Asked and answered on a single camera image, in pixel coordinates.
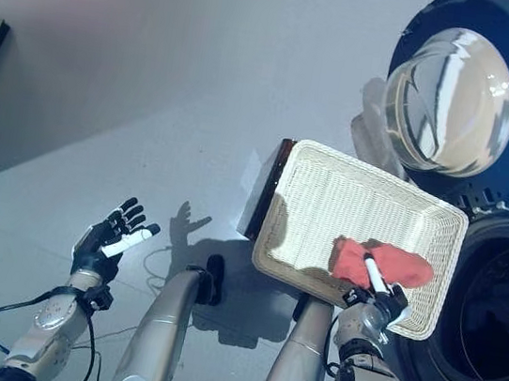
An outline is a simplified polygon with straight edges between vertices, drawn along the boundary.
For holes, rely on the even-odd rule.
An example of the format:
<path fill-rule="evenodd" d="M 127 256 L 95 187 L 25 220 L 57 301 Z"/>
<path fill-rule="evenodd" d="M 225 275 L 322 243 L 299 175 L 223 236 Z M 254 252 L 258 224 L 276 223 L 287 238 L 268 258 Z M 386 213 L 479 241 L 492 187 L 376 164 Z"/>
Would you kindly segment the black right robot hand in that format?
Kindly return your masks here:
<path fill-rule="evenodd" d="M 350 307 L 355 304 L 371 304 L 378 308 L 384 319 L 385 328 L 399 323 L 409 314 L 409 302 L 401 285 L 386 283 L 378 269 L 373 254 L 366 252 L 362 257 L 369 280 L 369 288 L 352 287 L 343 295 L 345 304 Z"/>

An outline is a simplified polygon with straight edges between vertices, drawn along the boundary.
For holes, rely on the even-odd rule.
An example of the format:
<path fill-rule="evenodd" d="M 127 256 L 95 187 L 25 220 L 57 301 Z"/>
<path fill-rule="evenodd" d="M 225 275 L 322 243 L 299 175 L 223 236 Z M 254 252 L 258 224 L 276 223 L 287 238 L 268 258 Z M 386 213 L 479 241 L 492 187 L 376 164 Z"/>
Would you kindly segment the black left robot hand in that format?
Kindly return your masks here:
<path fill-rule="evenodd" d="M 145 223 L 144 213 L 142 204 L 132 197 L 102 221 L 90 225 L 72 249 L 70 273 L 90 271 L 97 273 L 103 284 L 111 282 L 123 253 L 161 231 L 159 224 Z"/>

